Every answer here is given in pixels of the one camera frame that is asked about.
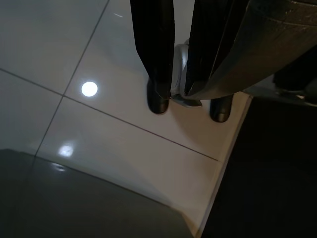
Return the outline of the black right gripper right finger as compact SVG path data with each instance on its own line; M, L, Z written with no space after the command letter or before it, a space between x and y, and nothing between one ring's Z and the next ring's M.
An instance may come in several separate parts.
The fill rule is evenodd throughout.
M230 52L248 0L196 0L189 38L184 93L202 91Z

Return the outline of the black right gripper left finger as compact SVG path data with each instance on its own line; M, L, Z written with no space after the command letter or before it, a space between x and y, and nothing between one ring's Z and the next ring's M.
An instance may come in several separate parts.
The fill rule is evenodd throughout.
M135 46L155 91L170 97L175 43L171 0L131 0Z

